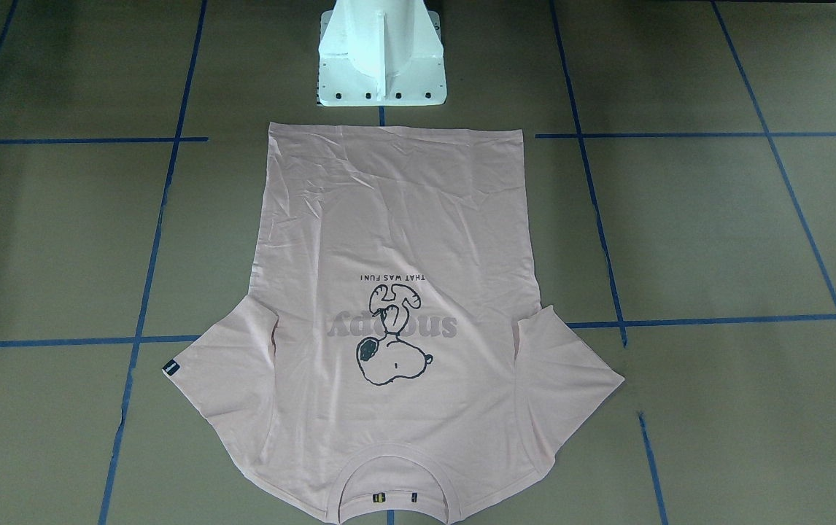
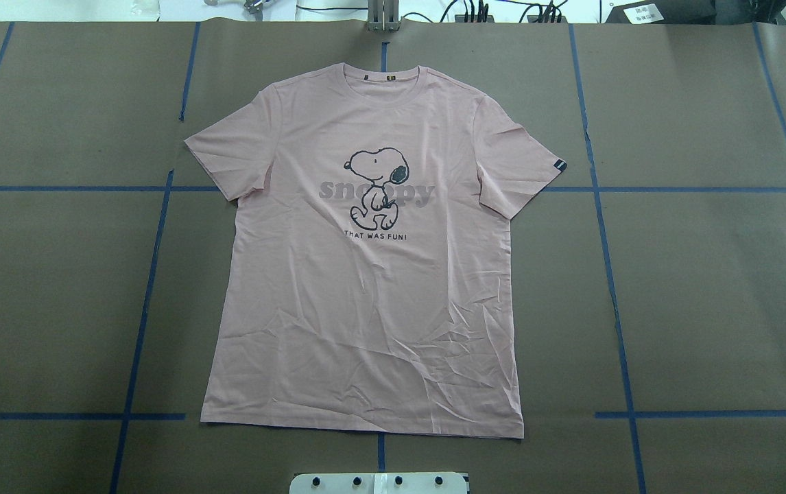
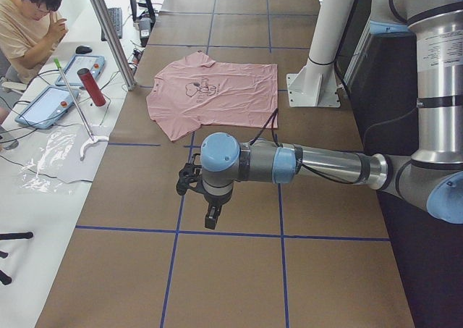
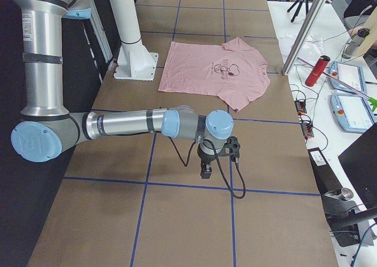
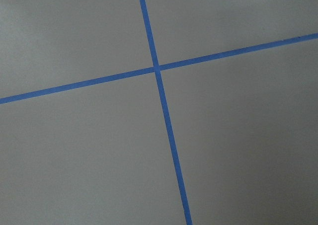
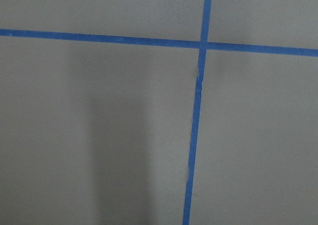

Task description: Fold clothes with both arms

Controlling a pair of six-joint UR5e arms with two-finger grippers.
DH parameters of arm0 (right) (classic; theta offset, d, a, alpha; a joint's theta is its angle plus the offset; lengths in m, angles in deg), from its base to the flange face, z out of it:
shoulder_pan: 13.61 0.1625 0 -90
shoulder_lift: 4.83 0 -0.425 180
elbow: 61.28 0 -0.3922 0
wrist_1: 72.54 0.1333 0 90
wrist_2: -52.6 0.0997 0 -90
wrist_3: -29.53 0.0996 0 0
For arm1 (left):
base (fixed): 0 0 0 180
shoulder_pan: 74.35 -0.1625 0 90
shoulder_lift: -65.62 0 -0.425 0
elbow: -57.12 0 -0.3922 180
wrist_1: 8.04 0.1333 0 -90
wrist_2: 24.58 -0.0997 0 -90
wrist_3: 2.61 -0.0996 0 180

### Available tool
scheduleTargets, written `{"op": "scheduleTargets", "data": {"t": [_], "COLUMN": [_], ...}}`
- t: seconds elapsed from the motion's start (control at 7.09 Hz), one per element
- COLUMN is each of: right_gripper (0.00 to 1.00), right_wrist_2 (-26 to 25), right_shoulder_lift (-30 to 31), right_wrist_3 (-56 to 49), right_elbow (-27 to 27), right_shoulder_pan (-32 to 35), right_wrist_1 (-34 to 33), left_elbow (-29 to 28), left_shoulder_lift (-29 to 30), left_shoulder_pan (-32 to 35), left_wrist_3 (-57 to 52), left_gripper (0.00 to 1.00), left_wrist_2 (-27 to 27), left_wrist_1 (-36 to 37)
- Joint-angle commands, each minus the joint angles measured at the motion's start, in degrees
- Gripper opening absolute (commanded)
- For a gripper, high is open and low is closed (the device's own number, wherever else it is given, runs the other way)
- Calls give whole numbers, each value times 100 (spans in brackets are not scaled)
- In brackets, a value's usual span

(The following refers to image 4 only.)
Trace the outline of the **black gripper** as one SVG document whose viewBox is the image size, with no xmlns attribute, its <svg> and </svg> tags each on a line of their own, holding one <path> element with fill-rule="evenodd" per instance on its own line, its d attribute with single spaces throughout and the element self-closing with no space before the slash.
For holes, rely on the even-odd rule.
<svg viewBox="0 0 377 267">
<path fill-rule="evenodd" d="M 211 163 L 214 160 L 214 156 L 205 153 L 201 149 L 201 147 L 197 149 L 197 154 L 201 160 L 201 173 L 200 173 L 201 178 L 202 179 L 211 178 L 211 174 L 212 174 Z"/>
</svg>

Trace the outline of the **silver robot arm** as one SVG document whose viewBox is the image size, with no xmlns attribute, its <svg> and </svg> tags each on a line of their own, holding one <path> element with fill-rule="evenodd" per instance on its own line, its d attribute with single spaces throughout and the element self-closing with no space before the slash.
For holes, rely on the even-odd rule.
<svg viewBox="0 0 377 267">
<path fill-rule="evenodd" d="M 27 104 L 11 133 L 14 150 L 24 159 L 45 162 L 87 140 L 102 136 L 161 133 L 189 139 L 198 147 L 201 177 L 211 162 L 239 157 L 233 119 L 223 110 L 204 116 L 188 106 L 117 113 L 70 113 L 63 103 L 62 19 L 88 19 L 91 0 L 14 0 L 22 12 L 23 61 Z"/>
</svg>

